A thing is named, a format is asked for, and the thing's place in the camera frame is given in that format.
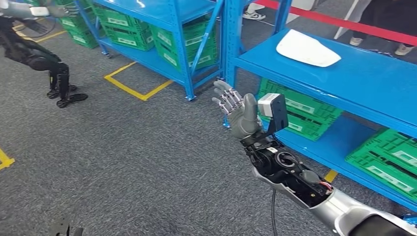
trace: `crate label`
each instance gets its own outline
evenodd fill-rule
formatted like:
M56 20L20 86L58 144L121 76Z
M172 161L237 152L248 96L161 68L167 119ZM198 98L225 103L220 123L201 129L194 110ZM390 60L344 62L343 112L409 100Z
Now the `crate label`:
M127 40L127 39L124 39L124 38L118 38L118 42L133 45L133 46L137 46L135 41Z
M172 59L168 54L164 53L164 57L170 61L170 63L172 63L174 66L177 66L177 62Z
M288 127L291 128L291 129L295 129L298 132L302 131L302 126L299 126L299 125L296 125L296 124L293 124L293 123L290 123L290 122L288 122Z
M146 39L146 42L147 43L150 43L150 42L152 42L153 41L153 36L151 35L151 36L149 36L147 39Z
M390 182L391 184L397 186L398 188L402 189L405 192L411 192L414 188L411 186L406 185L405 183L397 180L396 178L390 176L389 174L385 173L384 171L380 170L376 166L370 166L366 168L370 172L376 174L377 176L385 179L386 181Z
M188 39L188 40L185 41L185 45L190 46L190 45L199 43L203 40L203 38L204 38L204 35L198 36L196 38Z
M165 37L165 35L163 35L161 32L158 32L158 38L166 42L168 45L172 46L171 41L167 37Z
M77 41L80 41L80 42L82 42L82 43L87 43L83 38L80 38L80 37L78 37L78 36L74 36L74 37L72 37L74 40L77 40Z
M107 22L113 23L113 24L116 24L116 25L121 25L121 26L129 26L127 21L121 21L121 20L114 19L114 18L107 18Z
M400 158L401 160L417 167L417 158L415 158L415 157L413 157L413 156L411 156L411 155L409 155L409 154L407 154L403 151L397 151L397 152L394 152L394 153L391 153L391 154Z
M67 26L72 26L75 27L75 24L72 23L71 21L67 21L67 20L61 20L61 23Z
M296 101L290 100L290 99L288 99L288 98L285 98L285 103L286 103L288 106L291 106L291 107L297 108L297 109L299 109L299 110L305 111L305 112L310 113L310 114L314 114L314 108L309 107L309 106L306 106L306 105L301 104L301 103L299 103L299 102L296 102Z
M201 63L206 62L206 61L209 61L209 60L211 60L211 56L210 56L210 55L200 58L200 59L198 60L197 64L201 64ZM188 66L189 66L189 67L192 67L192 66L193 66L193 61L190 61L190 62L188 63Z

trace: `gray robotic hand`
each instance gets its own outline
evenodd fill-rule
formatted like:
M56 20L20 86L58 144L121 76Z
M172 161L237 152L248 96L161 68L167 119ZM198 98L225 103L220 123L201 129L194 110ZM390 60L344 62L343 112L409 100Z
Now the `gray robotic hand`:
M248 93L242 96L229 84L222 80L214 82L214 91L220 96L212 98L227 120L235 138L243 139L262 129L262 123L258 118L258 102L255 96Z

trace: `green plastic crate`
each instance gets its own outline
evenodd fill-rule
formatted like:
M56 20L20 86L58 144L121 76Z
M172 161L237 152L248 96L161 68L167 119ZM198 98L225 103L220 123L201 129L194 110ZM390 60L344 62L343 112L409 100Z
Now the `green plastic crate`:
M172 52L170 48L166 47L160 42L155 42L156 49L158 54L165 59L168 63L172 64L178 71L181 71L181 66L179 64L178 55L175 52ZM194 58L197 54L195 51L192 55L187 57L188 66L193 65ZM200 59L197 62L196 69L200 69L206 66L214 65L217 62L217 47L212 46L211 48L206 48L200 56Z
M103 36L104 30L101 29L99 33L100 36ZM86 31L84 33L68 31L68 34L76 44L82 45L86 48L96 48L98 46L97 41L90 31Z
M127 31L104 26L110 40L122 46L148 51L154 46L153 36L149 27L142 32Z
M415 172L409 175L395 165L382 161L378 154L363 148L351 153L346 157L346 161L392 187L405 197L417 201L417 176Z
M146 22L98 4L93 6L93 11L100 19L100 23L109 28L119 28L130 32L142 32L149 27L149 24Z
M269 117L260 115L260 118L265 121L270 121ZM288 131L303 136L309 140L317 141L326 130L333 124L333 121L327 123L320 123L316 120L312 120L307 117L303 117L300 114L287 111L288 127L285 128Z
M86 13L90 19L90 22L92 24L95 24L95 15L92 10L92 7L86 8ZM60 18L59 21L61 22L62 27L68 31L84 33L89 30L82 16L63 17Z
M42 3L40 0L23 0L23 2L32 4L33 6L40 6Z
M332 105L326 104L315 98L291 90L266 78L262 78L258 95L259 97L262 97L269 92L284 94L287 109L289 111L301 114L304 117L309 117L317 121L334 121L343 112L343 110L338 109Z
M178 53L177 46L174 42L174 36L171 32L152 25L150 26L150 29L152 30L153 38L155 41L158 41L161 44L165 45L165 47L169 48L170 51L175 52L176 54ZM204 48L211 48L212 46L217 46L216 35L214 32L215 31L213 30L209 34ZM203 41L204 34L205 28L202 28L202 30L199 30L198 33L189 34L191 36L185 37L185 50L187 56L191 56L195 50L198 50L201 42Z
M406 134L384 128L359 149L371 150L401 168L417 173L417 139Z
M74 0L55 0L55 3L57 5L69 5L69 4L74 4ZM92 6L92 0L80 0L80 4L81 6L87 8Z

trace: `white sneaker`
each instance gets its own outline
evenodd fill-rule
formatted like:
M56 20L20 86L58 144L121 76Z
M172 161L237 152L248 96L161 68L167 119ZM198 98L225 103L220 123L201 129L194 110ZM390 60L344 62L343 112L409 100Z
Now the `white sneaker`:
M396 55L399 56L405 56L407 55L409 52L411 52L411 50L415 48L414 46L411 47L407 47L404 44L400 44L400 46L398 47L397 51L395 51Z
M350 45L359 46L359 44L363 41L363 38L355 38L352 37L351 41L349 42Z
M261 15L256 11L254 11L252 13L249 13L249 12L245 11L245 13L243 14L242 17L245 18L245 19L248 19L248 20L263 20L263 19L265 19L266 15Z

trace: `shelf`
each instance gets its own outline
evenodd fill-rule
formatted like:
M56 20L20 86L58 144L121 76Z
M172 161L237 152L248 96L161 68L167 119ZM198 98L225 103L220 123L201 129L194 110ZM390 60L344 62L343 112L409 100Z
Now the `shelf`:
M315 67L276 52L286 32L235 59L236 66L417 138L417 65L310 35L342 57Z
M264 122L264 127L267 129L268 123ZM345 162L345 157L355 148L359 147L374 132L374 130L350 118L341 116L315 142L287 130L277 132L276 136L289 148L312 158L412 211L417 211L415 202L403 197L403 195L379 182L372 176Z
M187 23L212 11L216 2L210 0L176 0L181 22ZM95 3L122 12L152 25L172 31L169 0L94 0Z
M182 75L171 64L162 59L155 48L145 52L129 47L124 47L118 44L113 44L109 38L100 39L100 43L103 43L107 47L112 48L116 52L123 56L130 58L143 66L171 79L181 85L184 84Z

